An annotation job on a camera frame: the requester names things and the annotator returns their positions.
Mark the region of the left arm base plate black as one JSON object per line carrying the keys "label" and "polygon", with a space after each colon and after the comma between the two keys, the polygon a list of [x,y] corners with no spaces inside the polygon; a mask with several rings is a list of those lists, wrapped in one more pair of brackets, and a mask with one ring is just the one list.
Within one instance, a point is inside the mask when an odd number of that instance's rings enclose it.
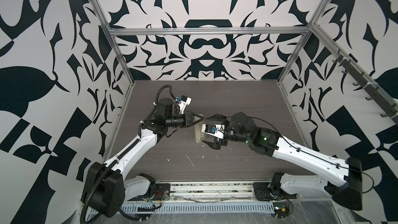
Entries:
{"label": "left arm base plate black", "polygon": [[171,184],[169,183],[155,183],[151,185],[148,191],[142,196],[136,197],[137,199],[147,199],[150,200],[163,200],[170,196]]}

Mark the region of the white remote control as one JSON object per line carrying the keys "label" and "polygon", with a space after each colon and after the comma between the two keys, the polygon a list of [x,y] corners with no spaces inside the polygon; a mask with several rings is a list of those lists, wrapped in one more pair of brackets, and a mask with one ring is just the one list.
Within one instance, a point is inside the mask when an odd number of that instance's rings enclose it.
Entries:
{"label": "white remote control", "polygon": [[202,132],[202,126],[204,124],[204,120],[201,121],[200,123],[194,125],[194,132],[195,132],[195,141],[197,143],[202,143],[203,141],[206,140],[206,134]]}

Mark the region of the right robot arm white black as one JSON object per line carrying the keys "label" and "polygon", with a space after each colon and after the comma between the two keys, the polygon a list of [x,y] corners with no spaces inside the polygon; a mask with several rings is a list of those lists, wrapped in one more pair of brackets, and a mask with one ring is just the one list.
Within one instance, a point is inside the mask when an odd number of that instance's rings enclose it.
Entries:
{"label": "right robot arm white black", "polygon": [[284,173],[275,174],[276,187],[289,195],[313,189],[330,195],[337,204],[360,211],[363,209],[362,162],[354,157],[339,159],[302,146],[274,128],[263,128],[255,119],[242,112],[228,118],[215,114],[211,124],[203,124],[202,132],[214,137],[207,145],[212,149],[226,146],[228,141],[244,142],[257,154],[288,161],[315,176],[294,179]]}

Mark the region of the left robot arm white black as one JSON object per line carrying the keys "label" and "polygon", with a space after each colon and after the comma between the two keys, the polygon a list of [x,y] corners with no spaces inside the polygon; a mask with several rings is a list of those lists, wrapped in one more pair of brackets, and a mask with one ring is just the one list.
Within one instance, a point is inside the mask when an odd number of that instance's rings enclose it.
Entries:
{"label": "left robot arm white black", "polygon": [[153,177],[144,173],[133,179],[126,177],[146,152],[163,137],[170,137],[170,128],[177,130],[195,126],[204,119],[201,115],[186,111],[191,101],[185,95],[175,99],[156,100],[148,119],[141,122],[138,135],[116,155],[104,163],[96,162],[89,168],[81,196],[84,205],[80,223],[91,224],[101,215],[113,217],[124,201],[153,197]]}

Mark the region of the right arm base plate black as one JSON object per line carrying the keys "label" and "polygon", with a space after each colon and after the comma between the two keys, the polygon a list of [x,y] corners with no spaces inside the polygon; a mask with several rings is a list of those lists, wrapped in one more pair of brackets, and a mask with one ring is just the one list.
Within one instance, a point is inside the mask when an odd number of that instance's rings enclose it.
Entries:
{"label": "right arm base plate black", "polygon": [[279,201],[287,199],[296,199],[296,194],[289,195],[279,187],[272,185],[272,183],[253,183],[253,190],[255,198],[258,201]]}

